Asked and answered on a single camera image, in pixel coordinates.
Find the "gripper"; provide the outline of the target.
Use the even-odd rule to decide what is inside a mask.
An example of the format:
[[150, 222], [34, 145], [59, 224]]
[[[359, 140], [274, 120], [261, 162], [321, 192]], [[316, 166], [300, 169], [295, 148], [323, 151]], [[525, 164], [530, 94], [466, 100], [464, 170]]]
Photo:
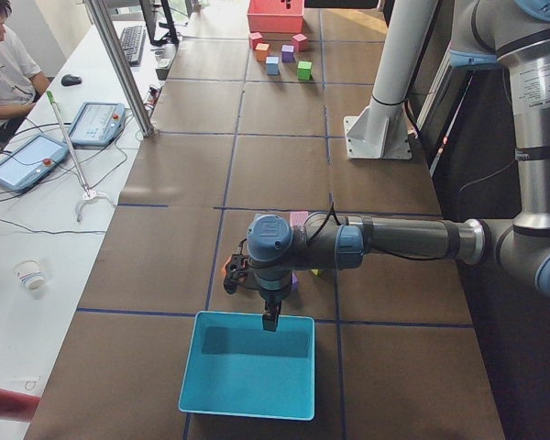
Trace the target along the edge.
[[262, 327], [265, 331], [276, 332], [281, 312], [281, 303], [284, 300], [284, 290], [262, 290], [261, 297], [265, 301], [266, 312], [262, 315]]

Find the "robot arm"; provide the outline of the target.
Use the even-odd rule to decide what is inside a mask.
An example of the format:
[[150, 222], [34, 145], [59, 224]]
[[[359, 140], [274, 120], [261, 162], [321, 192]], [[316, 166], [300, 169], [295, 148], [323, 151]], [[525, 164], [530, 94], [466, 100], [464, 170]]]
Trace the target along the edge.
[[345, 270], [371, 252], [406, 259], [493, 260], [550, 297], [550, 1], [458, 1], [450, 40], [454, 67], [499, 64], [510, 75], [521, 211], [512, 220], [462, 223], [310, 214], [290, 225], [257, 215], [224, 267], [224, 289], [257, 291], [263, 327], [277, 328], [296, 270]]

